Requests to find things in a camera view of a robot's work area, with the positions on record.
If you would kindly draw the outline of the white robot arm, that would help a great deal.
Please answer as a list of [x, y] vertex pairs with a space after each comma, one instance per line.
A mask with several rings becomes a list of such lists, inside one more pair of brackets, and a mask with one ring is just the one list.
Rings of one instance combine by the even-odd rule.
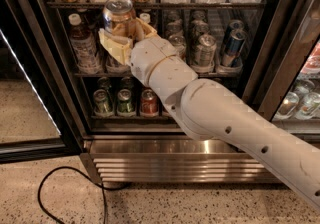
[[101, 45], [151, 88], [183, 132], [194, 140], [218, 138], [257, 160], [320, 211], [320, 150], [276, 127], [223, 85], [200, 79], [171, 43], [137, 19], [133, 38], [99, 30]]

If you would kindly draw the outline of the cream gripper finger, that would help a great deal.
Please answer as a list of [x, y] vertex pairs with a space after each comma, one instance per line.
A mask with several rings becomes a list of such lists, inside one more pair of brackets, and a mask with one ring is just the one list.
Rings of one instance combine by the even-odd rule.
[[129, 65], [133, 41], [123, 36], [114, 36], [105, 29], [99, 29], [99, 40], [108, 53], [122, 65]]
[[154, 29], [151, 25], [144, 22], [140, 18], [137, 18], [135, 21], [136, 25], [136, 36], [135, 39], [137, 41], [142, 41], [147, 38], [157, 36], [157, 30]]

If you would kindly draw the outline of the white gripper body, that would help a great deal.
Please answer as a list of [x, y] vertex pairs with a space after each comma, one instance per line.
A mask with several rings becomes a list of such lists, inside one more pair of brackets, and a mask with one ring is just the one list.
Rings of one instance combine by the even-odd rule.
[[164, 59], [177, 54], [171, 43], [161, 37], [137, 42], [131, 51], [131, 72], [137, 79], [148, 79], [152, 70]]

